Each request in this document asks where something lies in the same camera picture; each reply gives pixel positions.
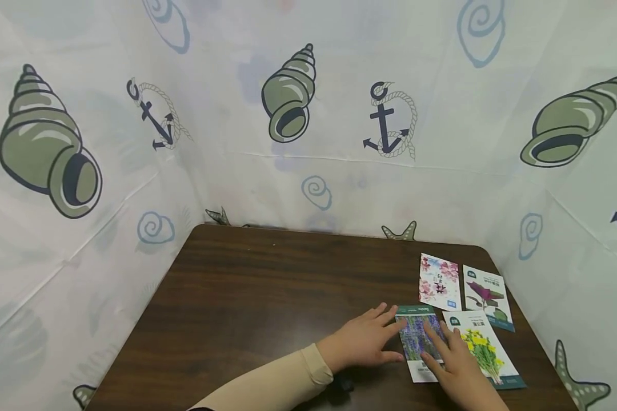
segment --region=seed packet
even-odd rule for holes
[[[461,311],[459,267],[427,254],[420,255],[418,300],[446,311]]]
[[[444,340],[439,320],[429,305],[403,305],[398,307],[395,321],[407,320],[407,327],[400,330],[400,340],[404,347],[404,357],[413,382],[437,382],[436,377],[420,358],[421,351],[427,351],[439,363],[443,363],[434,343],[425,334],[423,323],[428,322],[438,336]]]
[[[494,327],[515,332],[502,277],[464,265],[464,306],[484,311]]]
[[[459,328],[468,350],[496,390],[526,387],[482,311],[444,312],[443,319],[448,328]]]

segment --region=lavender flower picture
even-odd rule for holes
[[[409,316],[396,316],[397,320],[406,319],[407,327],[400,330],[400,340],[404,347],[404,355],[408,361],[420,361],[420,354],[422,351],[428,352],[436,360],[441,360],[439,352],[434,347],[434,343],[425,334],[423,329],[423,323],[426,321],[429,326],[432,327],[438,336],[445,340],[443,332],[439,328],[439,320],[432,315],[409,315]]]

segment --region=starfish illustration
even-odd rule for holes
[[[567,367],[567,354],[564,352],[564,344],[558,340],[555,343],[555,371],[557,371],[564,387],[574,399],[578,411],[587,411],[587,407],[610,395],[610,385],[605,382],[576,381],[569,374]]]
[[[73,389],[73,398],[80,406],[80,410],[87,408],[87,404],[89,404],[95,392],[96,388],[87,384],[78,385]]]
[[[416,221],[412,221],[411,223],[409,223],[409,225],[407,226],[407,228],[404,229],[404,231],[402,232],[402,234],[398,235],[398,234],[394,234],[386,225],[382,226],[382,231],[384,232],[384,235],[386,235],[386,238],[392,238],[392,239],[396,239],[396,240],[414,240],[414,232],[416,232]]]
[[[206,213],[208,213],[210,218],[215,220],[215,222],[219,225],[231,225],[231,223],[228,221],[228,217],[226,216],[225,208],[223,207],[222,207],[222,213],[219,213],[217,211],[210,211],[208,208],[206,208]]]

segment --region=beige sleeve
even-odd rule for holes
[[[331,369],[312,344],[227,382],[193,408],[290,411],[321,393],[333,380]]]

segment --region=brown table surface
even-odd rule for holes
[[[382,301],[417,304],[421,252],[498,273],[480,247],[197,226],[87,409],[186,410]],[[576,411],[511,294],[509,300],[516,333],[496,334],[528,388],[500,396],[512,411]],[[389,347],[402,352],[399,337]],[[355,384],[349,398],[327,390],[298,409],[457,409],[438,384],[413,384],[405,363],[346,375]]]

